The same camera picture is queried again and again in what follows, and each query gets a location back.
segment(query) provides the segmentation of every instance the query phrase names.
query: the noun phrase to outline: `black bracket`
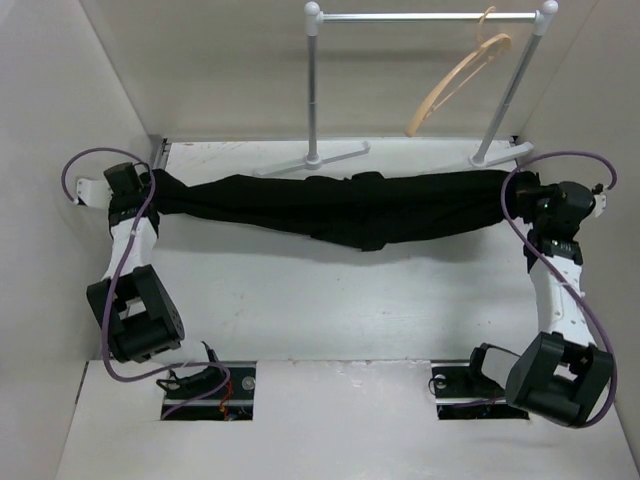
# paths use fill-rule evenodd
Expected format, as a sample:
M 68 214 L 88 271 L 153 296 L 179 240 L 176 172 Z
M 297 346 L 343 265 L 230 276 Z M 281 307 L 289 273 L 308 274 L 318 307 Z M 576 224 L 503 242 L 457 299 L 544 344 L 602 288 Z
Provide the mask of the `black bracket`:
M 556 375 L 566 366 L 574 379 Z M 585 424 L 613 374 L 610 353 L 566 341 L 559 333 L 538 334 L 515 363 L 506 386 L 509 405 L 567 427 Z
M 87 287 L 87 300 L 102 327 L 110 279 Z M 109 349 L 121 363 L 146 362 L 153 355 L 180 348 L 184 327 L 178 310 L 151 265 L 118 279 L 109 320 Z M 127 315 L 127 302 L 141 301 L 145 310 Z

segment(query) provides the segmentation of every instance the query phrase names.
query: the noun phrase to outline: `black garment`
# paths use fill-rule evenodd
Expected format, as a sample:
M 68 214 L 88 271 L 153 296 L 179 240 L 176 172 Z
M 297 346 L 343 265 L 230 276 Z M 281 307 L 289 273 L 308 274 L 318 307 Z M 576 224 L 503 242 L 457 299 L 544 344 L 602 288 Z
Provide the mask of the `black garment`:
M 387 243 L 430 240 L 500 222 L 500 188 L 507 172 L 407 178 L 370 172 L 345 180 L 233 175 L 193 187 L 164 170 L 154 170 L 154 175 L 154 203 L 160 213 L 257 225 L 373 251 Z M 510 213 L 515 211 L 515 192 L 536 185 L 538 179 L 530 172 L 513 179 L 507 191 Z

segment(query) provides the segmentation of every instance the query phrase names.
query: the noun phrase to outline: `wire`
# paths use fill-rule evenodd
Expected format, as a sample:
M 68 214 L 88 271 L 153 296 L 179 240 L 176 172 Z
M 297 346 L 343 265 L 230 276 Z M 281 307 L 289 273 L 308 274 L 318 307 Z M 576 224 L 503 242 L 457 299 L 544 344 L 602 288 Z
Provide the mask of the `wire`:
M 231 380 L 229 380 L 227 382 L 227 394 L 222 397 L 222 400 L 220 400 L 220 405 L 218 405 L 218 408 L 220 409 L 220 411 L 224 414 L 224 420 L 227 419 L 227 414 L 229 413 L 229 403 L 231 401 L 231 393 L 233 392 L 233 382 Z
M 511 172 L 509 172 L 507 177 L 504 179 L 504 182 L 502 182 L 502 189 L 500 191 L 500 205 L 502 206 L 502 213 L 504 214 L 504 218 L 507 220 L 507 222 L 509 223 L 509 225 L 511 226 L 515 234 L 518 236 L 518 238 L 520 238 L 522 243 L 524 243 L 524 245 L 531 251 L 531 253 L 533 253 L 533 255 L 538 260 L 540 260 L 544 265 L 546 265 L 546 267 L 551 271 L 553 276 L 556 277 L 556 279 L 562 284 L 565 290 L 569 293 L 571 298 L 573 298 L 575 302 L 580 306 L 580 308 L 586 314 L 587 318 L 591 321 L 591 324 L 596 329 L 596 331 L 598 332 L 598 335 L 602 339 L 604 349 L 608 353 L 610 353 L 611 356 L 613 357 L 613 371 L 611 373 L 611 382 L 609 385 L 609 393 L 607 394 L 607 399 L 605 400 L 600 411 L 581 427 L 581 428 L 587 428 L 595 425 L 605 417 L 607 412 L 613 406 L 613 402 L 615 401 L 615 398 L 616 398 L 616 391 L 618 389 L 618 369 L 616 365 L 615 355 L 613 352 L 613 345 L 611 343 L 611 340 L 609 339 L 609 336 L 607 335 L 607 332 L 605 331 L 604 326 L 602 325 L 602 322 L 600 321 L 596 313 L 593 311 L 593 309 L 582 298 L 582 295 L 576 290 L 574 290 L 573 287 L 571 287 L 571 285 L 569 284 L 567 279 L 564 277 L 564 275 L 562 275 L 562 273 L 555 266 L 553 266 L 553 264 L 549 260 L 547 260 L 547 258 L 544 255 L 542 255 L 542 253 L 540 253 L 538 249 L 529 240 L 527 240 L 527 237 L 520 231 L 518 226 L 515 224 L 515 222 L 509 215 L 509 211 L 507 209 L 507 187 L 511 179 L 517 173 L 521 172 L 525 167 L 528 167 L 529 165 L 539 162 L 541 160 L 545 160 L 547 158 L 553 158 L 553 157 L 564 157 L 564 156 L 586 157 L 586 158 L 592 158 L 594 160 L 597 160 L 602 164 L 604 164 L 609 169 L 609 172 L 611 173 L 611 183 L 609 184 L 608 187 L 606 187 L 606 189 L 612 190 L 618 183 L 618 173 L 616 172 L 615 167 L 609 160 L 602 157 L 601 155 L 598 155 L 597 153 L 583 152 L 579 150 L 561 150 L 558 152 L 545 153 L 545 154 L 533 157 L 529 160 L 522 162 L 520 165 L 518 165 L 518 167 L 516 167 Z
M 75 204 L 78 203 L 78 200 L 76 198 L 74 198 L 73 195 L 71 195 L 71 192 L 67 188 L 67 174 L 69 172 L 69 169 L 80 158 L 82 158 L 82 157 L 84 157 L 86 155 L 89 155 L 91 153 L 96 153 L 96 152 L 117 153 L 119 155 L 124 155 L 126 157 L 129 157 L 129 158 L 133 159 L 135 161 L 135 165 L 144 165 L 145 166 L 145 168 L 149 172 L 149 178 L 150 178 L 150 181 L 151 181 L 151 186 L 149 188 L 149 194 L 145 198 L 144 202 L 142 203 L 142 206 L 140 207 L 140 209 L 136 213 L 136 216 L 134 217 L 133 225 L 131 226 L 131 234 L 129 236 L 129 241 L 127 242 L 127 245 L 126 245 L 126 247 L 124 249 L 122 257 L 120 258 L 120 261 L 118 262 L 118 265 L 116 266 L 116 269 L 115 269 L 115 271 L 113 273 L 113 277 L 111 278 L 111 282 L 109 284 L 109 289 L 107 291 L 106 304 L 105 304 L 104 312 L 102 314 L 102 332 L 101 332 L 101 335 L 100 335 L 100 343 L 101 343 L 101 347 L 102 347 L 102 363 L 104 364 L 104 368 L 107 370 L 107 373 L 109 374 L 109 376 L 111 378 L 113 378 L 114 380 L 117 380 L 119 382 L 122 382 L 122 383 L 137 382 L 139 380 L 144 380 L 145 378 L 149 378 L 149 377 L 153 377 L 155 375 L 158 375 L 159 373 L 163 373 L 163 372 L 175 369 L 175 368 L 182 368 L 182 367 L 214 367 L 214 368 L 218 368 L 219 370 L 221 370 L 225 374 L 225 379 L 219 385 L 217 385 L 215 388 L 213 388 L 212 390 L 210 390 L 208 392 L 205 392 L 205 393 L 202 393 L 200 395 L 197 395 L 197 396 L 195 396 L 193 398 L 190 398 L 188 400 L 185 400 L 185 401 L 183 401 L 183 402 L 181 402 L 181 403 L 179 403 L 177 405 L 174 405 L 173 407 L 168 409 L 166 412 L 164 412 L 162 414 L 162 417 L 161 417 L 164 420 L 165 418 L 167 418 L 169 415 L 171 415 L 173 412 L 175 412 L 179 408 L 182 408 L 182 407 L 184 407 L 184 406 L 186 406 L 186 405 L 188 405 L 191 402 L 194 402 L 196 400 L 202 400 L 203 398 L 206 398 L 206 397 L 208 397 L 210 395 L 213 395 L 213 394 L 217 393 L 220 389 L 222 389 L 227 384 L 227 382 L 229 382 L 229 380 L 231 378 L 231 372 L 229 371 L 229 369 L 227 367 L 225 367 L 223 364 L 221 364 L 219 362 L 173 363 L 171 365 L 167 365 L 167 366 L 164 366 L 164 367 L 156 368 L 155 370 L 151 370 L 150 372 L 143 373 L 141 375 L 135 375 L 133 377 L 123 377 L 122 375 L 118 374 L 118 372 L 116 372 L 113 369 L 113 366 L 111 365 L 111 359 L 109 357 L 109 353 L 110 353 L 110 350 L 109 350 L 109 323 L 111 321 L 111 311 L 112 311 L 112 308 L 113 308 L 113 300 L 114 300 L 114 296 L 115 296 L 116 286 L 118 284 L 118 280 L 120 278 L 120 274 L 122 273 L 122 269 L 124 268 L 124 265 L 125 265 L 125 263 L 127 261 L 127 258 L 129 257 L 129 254 L 131 253 L 131 250 L 133 248 L 133 243 L 134 243 L 134 240 L 135 240 L 136 230 L 138 229 L 138 224 L 142 220 L 144 212 L 147 210 L 147 208 L 151 204 L 151 201 L 153 200 L 153 196 L 155 195 L 155 192 L 156 192 L 156 179 L 155 179 L 155 177 L 153 175 L 153 170 L 151 169 L 149 164 L 147 164 L 146 162 L 142 161 L 142 159 L 140 159 L 140 157 L 134 155 L 131 152 L 127 152 L 126 150 L 120 150 L 118 148 L 110 148 L 110 147 L 90 148 L 88 150 L 84 150 L 84 151 L 78 153 L 77 155 L 73 156 L 66 163 L 64 168 L 62 169 L 62 174 L 61 174 L 62 190 L 63 190 L 64 194 L 66 195 L 66 197 L 71 202 L 73 202 Z

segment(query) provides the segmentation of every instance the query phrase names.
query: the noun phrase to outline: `clothes hanger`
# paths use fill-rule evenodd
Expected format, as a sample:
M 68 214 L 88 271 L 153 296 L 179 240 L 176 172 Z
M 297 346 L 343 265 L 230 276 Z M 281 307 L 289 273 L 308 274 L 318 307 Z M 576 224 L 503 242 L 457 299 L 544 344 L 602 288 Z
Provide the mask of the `clothes hanger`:
M 458 63 L 458 65 L 456 65 L 453 70 L 451 70 L 447 74 L 447 76 L 444 77 L 433 90 L 431 90 L 431 92 L 425 97 L 422 104 L 418 107 L 416 113 L 413 115 L 413 118 L 409 122 L 409 125 L 407 125 L 407 128 L 405 129 L 404 133 L 405 135 L 407 135 L 407 137 L 413 137 L 422 122 L 429 118 L 433 114 L 433 112 L 435 112 L 447 100 L 455 95 L 456 92 L 460 90 L 469 80 L 471 80 L 480 70 L 489 65 L 502 53 L 511 49 L 511 37 L 506 33 L 500 33 L 487 41 L 484 41 L 484 38 L 482 37 L 482 25 L 484 24 L 484 20 L 485 18 L 487 18 L 487 15 L 489 13 L 495 12 L 495 10 L 495 7 L 489 7 L 478 22 L 478 29 L 476 31 L 476 40 L 479 44 L 478 48 L 476 48 L 460 63 Z M 454 88 L 451 93 L 449 93 L 446 97 L 436 103 L 444 90 L 461 72 L 468 70 L 470 67 L 477 64 L 482 59 L 484 59 L 484 61 L 480 65 L 478 65 L 473 72 L 471 72 L 464 80 L 462 80 L 462 82 L 460 82 L 460 84 L 456 88 Z

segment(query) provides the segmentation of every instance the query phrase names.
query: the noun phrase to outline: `white panel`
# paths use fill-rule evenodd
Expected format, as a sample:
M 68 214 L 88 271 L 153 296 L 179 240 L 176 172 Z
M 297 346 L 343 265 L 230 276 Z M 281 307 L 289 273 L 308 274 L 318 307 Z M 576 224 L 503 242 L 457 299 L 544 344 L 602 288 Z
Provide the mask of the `white panel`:
M 1 476 L 50 480 L 98 343 L 85 288 L 110 251 L 104 212 L 71 206 L 60 170 L 84 148 L 150 146 L 77 0 L 0 4 Z
M 150 133 L 205 140 L 306 134 L 305 0 L 82 0 Z M 326 12 L 534 11 L 542 0 L 320 0 Z M 595 0 L 560 12 L 514 99 L 518 134 Z M 476 46 L 469 24 L 323 25 L 318 101 L 324 136 L 402 135 L 418 104 Z M 486 25 L 514 49 L 442 107 L 424 135 L 481 135 L 530 25 Z
M 464 162 L 478 145 L 369 140 L 369 155 L 318 174 L 415 175 Z M 321 142 L 320 151 L 349 143 L 358 144 Z M 188 184 L 204 183 L 302 156 L 305 148 L 304 142 L 174 144 L 167 170 Z M 159 361 L 199 357 L 200 340 L 225 360 L 468 358 L 483 341 L 523 350 L 537 332 L 522 246 L 506 224 L 362 253 L 170 215 L 162 218 L 153 263 L 188 339 Z
M 525 129 L 540 151 L 578 148 L 611 159 L 620 174 L 607 210 L 580 233 L 584 289 L 610 333 L 620 369 L 618 405 L 640 458 L 638 295 L 640 256 L 640 3 L 600 0 Z M 606 171 L 584 159 L 540 166 L 549 181 L 606 183 Z
M 120 367 L 140 373 L 151 365 Z M 259 362 L 252 422 L 159 422 L 151 380 L 92 362 L 57 480 L 637 479 L 617 416 L 438 421 L 429 363 Z

